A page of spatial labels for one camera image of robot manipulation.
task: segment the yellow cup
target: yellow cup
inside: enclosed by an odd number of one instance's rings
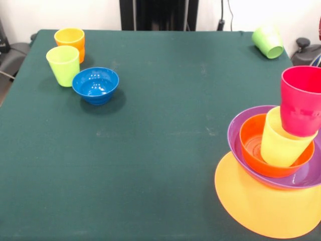
[[[261,143],[263,160],[273,166],[289,167],[316,137],[297,137],[282,128],[280,107],[271,109],[267,115]]]
[[[79,73],[79,51],[72,46],[59,46],[47,52],[46,58],[58,83],[71,87],[72,80]]]

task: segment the blue bowl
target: blue bowl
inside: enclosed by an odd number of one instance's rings
[[[79,72],[72,81],[72,88],[88,103],[101,105],[110,100],[118,83],[115,71],[94,67]]]

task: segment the white wall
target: white wall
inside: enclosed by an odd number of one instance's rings
[[[319,43],[321,0],[230,0],[233,30],[254,31],[265,23],[278,26],[289,56],[297,49],[295,40],[306,37]],[[197,31],[216,30],[221,17],[221,0],[199,0]],[[224,30],[230,30],[231,15],[224,0]]]
[[[121,30],[119,0],[0,0],[0,18],[10,43],[40,29]]]
[[[233,30],[254,31],[263,23],[276,24],[288,54],[297,49],[295,40],[318,39],[321,0],[230,0]],[[199,0],[198,31],[216,30],[221,0]],[[11,43],[29,42],[39,29],[79,27],[121,30],[119,0],[0,0],[0,18]],[[231,15],[224,0],[225,31]]]

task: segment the orange bowl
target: orange bowl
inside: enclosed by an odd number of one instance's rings
[[[269,165],[261,157],[261,140],[265,118],[266,114],[258,114],[243,123],[240,130],[240,140],[244,160],[250,168],[261,175],[275,178],[290,176],[311,159],[314,153],[314,142],[309,144],[292,166]]]

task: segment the plate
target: plate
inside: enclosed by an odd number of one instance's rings
[[[243,166],[243,168],[255,179],[263,182],[266,185],[274,188],[283,189],[299,189],[318,186],[321,184],[321,132],[318,133],[314,139],[314,154],[311,160],[303,165],[294,174],[283,178],[266,177],[253,171],[245,162],[242,155],[242,144],[240,141],[239,132],[242,124],[250,117],[256,114],[267,113],[274,105],[256,106],[239,113],[231,121],[228,131],[227,139],[230,149],[236,160]]]
[[[321,220],[321,186],[297,190],[268,187],[248,175],[231,152],[219,162],[214,182],[225,210],[260,235],[299,237]]]

